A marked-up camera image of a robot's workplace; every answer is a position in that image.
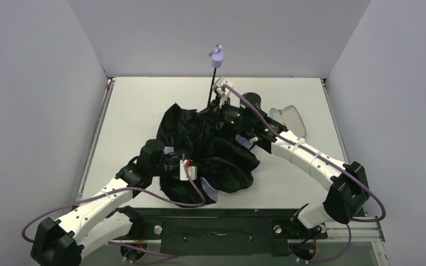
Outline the lilac black umbrella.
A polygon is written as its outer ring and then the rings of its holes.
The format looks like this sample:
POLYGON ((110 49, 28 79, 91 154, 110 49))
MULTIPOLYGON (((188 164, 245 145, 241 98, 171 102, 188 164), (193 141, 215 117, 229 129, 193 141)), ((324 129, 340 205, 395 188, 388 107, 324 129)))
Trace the lilac black umbrella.
POLYGON ((197 174, 190 182, 178 175, 161 176, 160 189, 176 205, 210 205, 217 193, 235 193, 254 183, 252 175, 260 161, 236 140, 232 125, 214 130, 199 118, 196 109, 172 104, 163 114, 156 139, 171 147, 179 157, 185 156, 197 174))

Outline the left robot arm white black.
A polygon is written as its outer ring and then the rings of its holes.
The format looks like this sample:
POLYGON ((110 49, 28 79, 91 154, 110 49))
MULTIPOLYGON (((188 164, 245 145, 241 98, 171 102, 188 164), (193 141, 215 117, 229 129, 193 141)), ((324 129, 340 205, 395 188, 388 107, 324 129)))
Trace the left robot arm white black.
POLYGON ((37 227, 31 257, 39 265, 79 265, 83 258, 110 241, 144 233, 142 215, 126 203, 147 193, 153 177, 177 176, 180 158, 164 143, 148 140, 139 156, 130 160, 96 195, 71 212, 37 227))

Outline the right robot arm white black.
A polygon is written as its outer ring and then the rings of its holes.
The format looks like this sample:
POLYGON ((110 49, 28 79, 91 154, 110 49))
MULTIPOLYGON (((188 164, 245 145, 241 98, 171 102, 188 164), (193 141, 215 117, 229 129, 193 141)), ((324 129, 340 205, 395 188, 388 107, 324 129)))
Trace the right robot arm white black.
POLYGON ((243 94, 240 106, 230 104, 228 95, 216 98, 199 112, 199 118, 214 132, 230 129, 244 137, 248 144, 295 165, 315 179, 327 196, 317 203, 306 203, 292 217, 300 229, 312 229, 326 222, 347 224, 354 220, 369 200, 364 167, 354 161, 347 164, 318 151, 298 137, 280 120, 261 110, 261 98, 256 93, 243 94))

